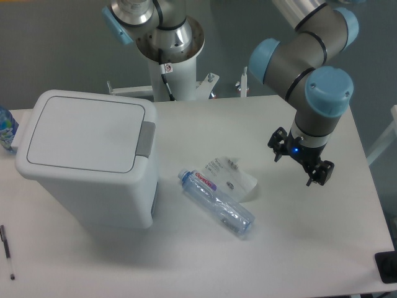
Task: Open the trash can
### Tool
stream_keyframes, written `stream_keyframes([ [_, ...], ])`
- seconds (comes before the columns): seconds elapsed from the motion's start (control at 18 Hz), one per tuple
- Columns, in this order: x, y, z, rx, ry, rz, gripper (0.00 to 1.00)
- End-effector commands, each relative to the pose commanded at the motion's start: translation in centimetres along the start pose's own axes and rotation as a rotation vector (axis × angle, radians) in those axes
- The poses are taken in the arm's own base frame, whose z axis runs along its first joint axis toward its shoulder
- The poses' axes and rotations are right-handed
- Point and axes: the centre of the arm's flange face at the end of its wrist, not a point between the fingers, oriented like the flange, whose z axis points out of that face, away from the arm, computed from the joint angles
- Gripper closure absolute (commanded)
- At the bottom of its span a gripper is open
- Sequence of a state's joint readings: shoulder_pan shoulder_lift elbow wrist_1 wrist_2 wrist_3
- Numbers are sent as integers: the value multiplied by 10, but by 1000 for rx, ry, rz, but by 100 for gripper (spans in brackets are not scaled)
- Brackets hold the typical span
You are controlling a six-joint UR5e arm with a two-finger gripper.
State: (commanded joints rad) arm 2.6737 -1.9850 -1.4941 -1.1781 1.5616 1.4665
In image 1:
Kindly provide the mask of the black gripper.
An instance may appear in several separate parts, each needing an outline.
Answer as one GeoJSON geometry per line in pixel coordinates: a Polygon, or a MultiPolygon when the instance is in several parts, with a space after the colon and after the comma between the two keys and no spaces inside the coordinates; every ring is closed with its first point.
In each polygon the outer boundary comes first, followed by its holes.
{"type": "Polygon", "coordinates": [[[301,164],[309,176],[306,183],[307,186],[312,183],[324,186],[332,175],[334,163],[328,160],[321,161],[320,158],[326,145],[308,147],[303,144],[300,136],[294,137],[292,131],[290,131],[287,139],[287,132],[284,128],[279,127],[270,137],[267,146],[275,154],[275,162],[278,162],[282,156],[288,153],[289,156],[301,164]]]}

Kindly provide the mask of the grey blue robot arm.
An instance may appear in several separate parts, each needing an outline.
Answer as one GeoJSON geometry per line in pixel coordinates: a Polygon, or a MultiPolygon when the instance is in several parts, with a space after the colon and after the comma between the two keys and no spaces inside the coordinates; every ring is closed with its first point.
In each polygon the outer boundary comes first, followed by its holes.
{"type": "MultiPolygon", "coordinates": [[[[248,70],[295,110],[289,131],[277,129],[268,146],[276,158],[302,165],[309,182],[323,185],[334,164],[321,154],[354,92],[351,77],[327,62],[356,38],[356,16],[325,1],[276,1],[296,32],[287,44],[268,38],[251,53],[248,70]]],[[[111,1],[102,10],[122,44],[135,43],[146,58],[155,101],[208,99],[196,80],[196,58],[205,37],[185,1],[111,1]]]]}

